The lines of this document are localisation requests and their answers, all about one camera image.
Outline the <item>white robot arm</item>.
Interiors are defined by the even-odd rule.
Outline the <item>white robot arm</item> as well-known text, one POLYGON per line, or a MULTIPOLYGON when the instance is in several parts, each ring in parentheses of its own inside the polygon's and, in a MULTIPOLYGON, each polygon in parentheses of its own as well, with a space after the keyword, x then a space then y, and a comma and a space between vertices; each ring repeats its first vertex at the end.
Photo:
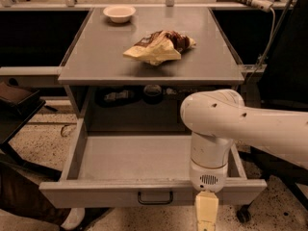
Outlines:
POLYGON ((180 116, 192 131, 190 179, 196 190, 223 189, 229 150, 234 141, 241 141, 253 147, 265 178, 280 178, 302 205, 307 204, 298 187, 307 183, 307 113, 250 108, 236 91, 214 90, 186 97, 180 116))

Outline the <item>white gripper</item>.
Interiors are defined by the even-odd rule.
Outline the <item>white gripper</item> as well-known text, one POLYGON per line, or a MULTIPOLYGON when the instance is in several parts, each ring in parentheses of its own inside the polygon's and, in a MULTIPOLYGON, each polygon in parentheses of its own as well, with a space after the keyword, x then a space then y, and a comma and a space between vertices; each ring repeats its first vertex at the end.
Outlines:
POLYGON ((231 139, 192 132, 190 179, 193 187, 200 191, 194 202, 197 231, 216 231, 218 198, 214 193, 225 185, 233 143, 231 139))

